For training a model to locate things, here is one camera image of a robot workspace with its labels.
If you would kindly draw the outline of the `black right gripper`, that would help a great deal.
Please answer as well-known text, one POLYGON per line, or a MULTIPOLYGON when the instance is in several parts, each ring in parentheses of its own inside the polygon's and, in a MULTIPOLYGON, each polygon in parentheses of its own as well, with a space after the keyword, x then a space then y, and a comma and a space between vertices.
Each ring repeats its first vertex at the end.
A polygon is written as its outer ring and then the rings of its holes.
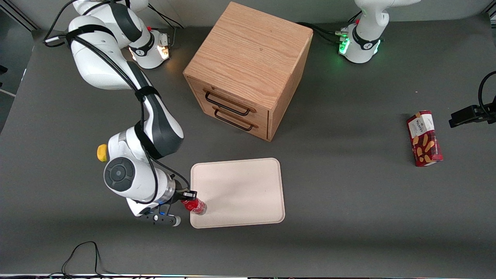
POLYGON ((181 185, 176 185, 175 192, 170 199, 170 205, 185 200, 196 200, 197 199, 197 191, 188 190, 187 187, 183 187, 181 185))

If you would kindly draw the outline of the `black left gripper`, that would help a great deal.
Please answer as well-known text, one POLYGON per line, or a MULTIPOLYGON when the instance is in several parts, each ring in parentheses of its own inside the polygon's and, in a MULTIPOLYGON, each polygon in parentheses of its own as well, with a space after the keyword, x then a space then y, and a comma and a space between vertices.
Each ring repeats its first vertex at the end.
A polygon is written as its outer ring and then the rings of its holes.
POLYGON ((449 125, 451 128, 455 128, 472 122, 487 122, 488 124, 496 123, 496 105, 485 104, 481 106, 480 109, 478 105, 465 107, 464 109, 451 114, 449 125))

